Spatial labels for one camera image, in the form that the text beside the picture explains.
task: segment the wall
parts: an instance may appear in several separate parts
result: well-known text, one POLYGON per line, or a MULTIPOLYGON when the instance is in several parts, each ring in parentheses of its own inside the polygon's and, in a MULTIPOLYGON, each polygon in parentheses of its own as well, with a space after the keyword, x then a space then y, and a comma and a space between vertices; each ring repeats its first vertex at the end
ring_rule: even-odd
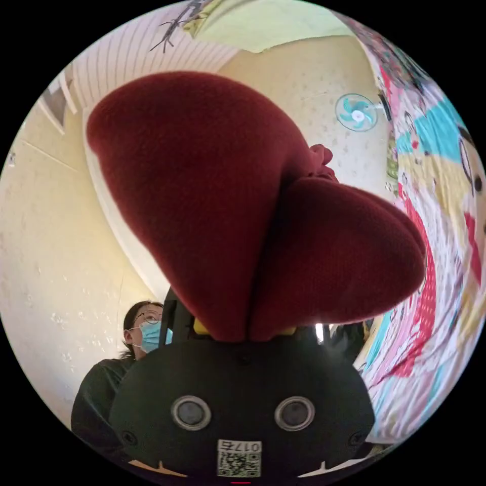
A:
POLYGON ((154 72, 191 69, 215 72, 238 49, 193 40, 181 28, 175 30, 164 53, 163 38, 170 22, 188 2, 169 5, 109 32, 73 61, 74 86, 82 108, 91 109, 109 92, 129 81, 154 72))
POLYGON ((27 378, 69 426, 83 376, 117 356, 125 312, 153 295, 100 208, 80 112, 65 132, 35 106, 0 177, 0 312, 27 378))
POLYGON ((298 40, 260 54, 237 53, 219 74, 270 98, 297 124, 309 145, 322 143, 338 179, 389 198, 385 190, 387 122, 379 113, 368 132, 344 128, 335 115, 338 98, 360 93, 378 102, 369 61, 350 36, 298 40))

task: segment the dark hair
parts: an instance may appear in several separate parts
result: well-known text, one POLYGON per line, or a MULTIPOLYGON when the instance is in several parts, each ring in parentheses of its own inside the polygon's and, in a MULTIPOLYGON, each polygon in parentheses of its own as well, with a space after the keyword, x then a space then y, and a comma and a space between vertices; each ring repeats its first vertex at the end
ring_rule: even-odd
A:
MULTIPOLYGON (((135 319, 138 317, 138 312, 139 310, 144 307, 145 305, 157 305, 161 307, 162 309, 164 308, 164 305, 161 304, 160 302, 152 302, 151 300, 143 300, 141 302, 137 302, 136 304, 133 304, 132 307, 130 307, 129 311, 125 315, 125 319, 123 319, 123 330, 128 330, 133 327, 133 324, 135 323, 135 319)), ((125 341, 123 341, 123 344, 125 344, 126 349, 123 350, 120 353, 120 358, 132 358, 135 359, 135 353, 133 352, 133 346, 131 344, 127 344, 125 341)))

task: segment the cartoon print fabric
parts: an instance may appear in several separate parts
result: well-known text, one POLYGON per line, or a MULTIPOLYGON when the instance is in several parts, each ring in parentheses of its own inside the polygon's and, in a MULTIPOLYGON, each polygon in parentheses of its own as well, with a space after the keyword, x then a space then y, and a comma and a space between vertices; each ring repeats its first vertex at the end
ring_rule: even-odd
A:
POLYGON ((339 17, 358 37, 389 104, 395 205, 427 246, 424 283, 384 315, 362 373, 377 419, 368 440, 394 443, 440 406, 483 328, 486 177, 471 135, 437 84, 379 34, 339 17))

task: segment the blue surgical mask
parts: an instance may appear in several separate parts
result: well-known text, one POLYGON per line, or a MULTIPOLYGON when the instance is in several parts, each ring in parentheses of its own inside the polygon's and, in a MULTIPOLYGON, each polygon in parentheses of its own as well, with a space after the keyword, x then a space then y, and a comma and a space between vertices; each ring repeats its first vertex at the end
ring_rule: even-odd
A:
MULTIPOLYGON (((158 349, 159 342, 160 342, 160 328, 161 322, 151 322, 151 323, 144 323, 140 327, 140 331, 142 332, 142 343, 140 344, 140 349, 146 353, 153 351, 154 349, 158 349)), ((167 329, 166 334, 166 345, 172 342, 172 331, 167 329)))

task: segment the qr code label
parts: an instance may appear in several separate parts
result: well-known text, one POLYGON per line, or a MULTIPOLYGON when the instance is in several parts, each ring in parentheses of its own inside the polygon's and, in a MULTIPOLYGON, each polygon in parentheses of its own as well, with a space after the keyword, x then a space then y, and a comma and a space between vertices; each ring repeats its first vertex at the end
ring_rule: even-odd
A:
POLYGON ((261 442, 218 441, 218 476, 260 477, 261 469, 261 442))

